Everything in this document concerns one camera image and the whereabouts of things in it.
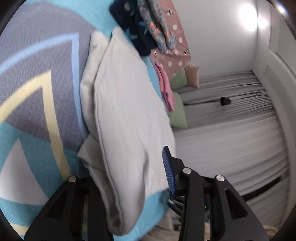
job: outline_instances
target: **pink towel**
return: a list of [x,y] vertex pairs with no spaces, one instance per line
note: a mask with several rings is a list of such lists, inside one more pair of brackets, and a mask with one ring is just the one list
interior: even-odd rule
[[155,69],[159,79],[160,91],[163,97],[163,101],[168,111],[175,111],[175,98],[173,92],[170,88],[170,82],[168,80],[168,75],[163,69],[162,65],[155,62]]

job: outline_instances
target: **beige pillow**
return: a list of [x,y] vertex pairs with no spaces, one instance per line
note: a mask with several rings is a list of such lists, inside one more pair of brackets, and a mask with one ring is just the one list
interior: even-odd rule
[[198,66],[187,65],[185,67],[185,74],[187,78],[187,84],[196,88],[200,86],[200,79],[198,76]]

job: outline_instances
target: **yellow stripe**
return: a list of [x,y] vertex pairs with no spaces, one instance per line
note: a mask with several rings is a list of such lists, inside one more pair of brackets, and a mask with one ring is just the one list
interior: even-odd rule
[[25,99],[40,88],[42,88],[45,119],[51,141],[50,145],[61,176],[63,180],[66,180],[69,176],[71,176],[71,171],[64,154],[62,139],[59,134],[57,117],[54,110],[50,70],[34,77],[19,87],[2,104],[2,106],[0,106],[0,124],[15,110],[15,108],[17,108]]
[[10,225],[17,232],[17,234],[21,235],[21,236],[24,236],[29,229],[29,227],[20,226],[20,225],[14,224],[14,223],[10,223]]

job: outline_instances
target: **bed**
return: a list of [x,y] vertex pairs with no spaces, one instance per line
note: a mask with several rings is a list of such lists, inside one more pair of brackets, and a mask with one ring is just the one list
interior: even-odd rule
[[[110,38],[117,23],[110,0],[27,0],[0,36],[0,209],[24,237],[57,188],[88,176],[77,152],[88,135],[79,84],[91,33]],[[143,58],[153,88],[158,77]],[[165,215],[165,192],[145,200],[131,232],[138,240]]]

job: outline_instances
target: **gray curtain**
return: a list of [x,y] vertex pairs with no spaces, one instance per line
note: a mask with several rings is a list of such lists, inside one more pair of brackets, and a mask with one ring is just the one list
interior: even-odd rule
[[[177,157],[203,176],[224,175],[241,195],[280,177],[273,190],[280,187],[281,195],[265,192],[248,202],[264,225],[279,227],[289,186],[286,145],[272,102],[253,72],[202,78],[199,89],[178,93],[189,128],[174,129]],[[231,104],[221,106],[222,96]]]

